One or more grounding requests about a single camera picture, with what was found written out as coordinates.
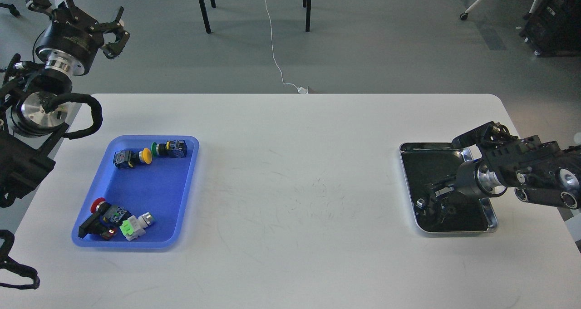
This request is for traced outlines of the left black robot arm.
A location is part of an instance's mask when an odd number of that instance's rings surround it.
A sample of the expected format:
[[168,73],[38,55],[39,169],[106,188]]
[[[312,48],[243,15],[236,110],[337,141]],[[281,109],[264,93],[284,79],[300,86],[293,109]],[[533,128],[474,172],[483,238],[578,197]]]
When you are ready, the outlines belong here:
[[102,107],[93,96],[73,93],[71,78],[89,73],[98,50],[108,59],[129,40],[123,7],[110,22],[99,22],[74,0],[25,0],[27,9],[46,14],[50,24],[34,52],[39,62],[13,55],[1,69],[0,187],[7,208],[37,189],[55,166],[50,152],[63,138],[96,133]]

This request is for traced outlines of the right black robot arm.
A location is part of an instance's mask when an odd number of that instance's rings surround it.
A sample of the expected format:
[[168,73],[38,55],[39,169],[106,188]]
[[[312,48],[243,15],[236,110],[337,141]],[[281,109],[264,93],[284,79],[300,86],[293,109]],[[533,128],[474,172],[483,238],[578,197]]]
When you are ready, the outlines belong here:
[[524,203],[580,208],[580,146],[560,149],[537,135],[521,139],[501,123],[488,122],[452,140],[453,148],[476,146],[481,158],[462,163],[455,173],[426,182],[415,196],[416,206],[441,213],[444,199],[497,197],[496,187],[513,188]]

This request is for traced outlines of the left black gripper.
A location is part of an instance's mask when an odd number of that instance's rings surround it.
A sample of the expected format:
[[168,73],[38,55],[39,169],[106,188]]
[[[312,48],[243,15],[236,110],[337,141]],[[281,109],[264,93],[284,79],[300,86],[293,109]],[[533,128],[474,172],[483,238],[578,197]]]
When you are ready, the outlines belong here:
[[[112,22],[96,24],[96,19],[83,11],[77,14],[79,20],[73,21],[75,19],[73,0],[25,0],[25,5],[30,11],[45,14],[50,18],[48,28],[35,47],[38,58],[46,62],[53,51],[66,53],[78,62],[73,65],[73,75],[88,74],[100,48],[108,59],[118,57],[130,37],[129,32],[124,29],[122,6],[118,8]],[[104,44],[104,34],[114,34],[114,42]]]

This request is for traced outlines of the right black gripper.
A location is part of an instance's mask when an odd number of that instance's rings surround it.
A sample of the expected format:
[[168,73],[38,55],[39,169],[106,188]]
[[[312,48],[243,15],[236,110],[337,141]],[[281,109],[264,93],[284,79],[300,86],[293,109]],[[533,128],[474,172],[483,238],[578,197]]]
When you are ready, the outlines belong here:
[[[420,197],[415,202],[416,216],[443,216],[442,206],[453,205],[448,199],[455,191],[469,199],[495,198],[504,195],[507,187],[498,179],[496,173],[482,161],[462,163],[456,175],[448,175],[424,185]],[[430,199],[432,192],[438,192],[440,202]]]

